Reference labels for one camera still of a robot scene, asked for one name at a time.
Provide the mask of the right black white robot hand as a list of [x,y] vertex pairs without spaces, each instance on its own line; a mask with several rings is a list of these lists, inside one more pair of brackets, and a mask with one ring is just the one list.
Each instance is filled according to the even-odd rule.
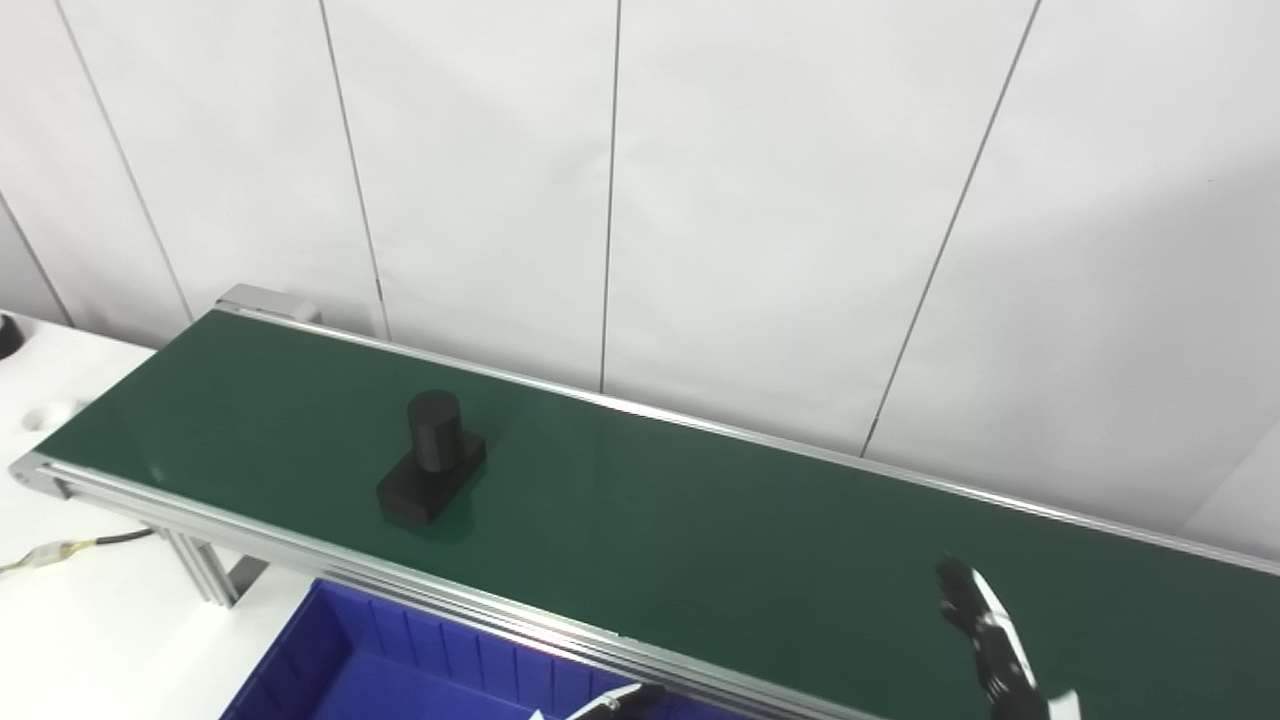
[[1041,691],[1015,623],[987,579],[961,559],[934,565],[940,614],[972,643],[978,683],[992,719],[1080,719],[1075,691]]

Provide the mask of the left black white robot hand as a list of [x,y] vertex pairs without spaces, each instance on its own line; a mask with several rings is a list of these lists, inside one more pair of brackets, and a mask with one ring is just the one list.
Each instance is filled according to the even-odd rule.
[[664,697],[666,688],[660,684],[632,683],[600,693],[567,719],[648,719]]

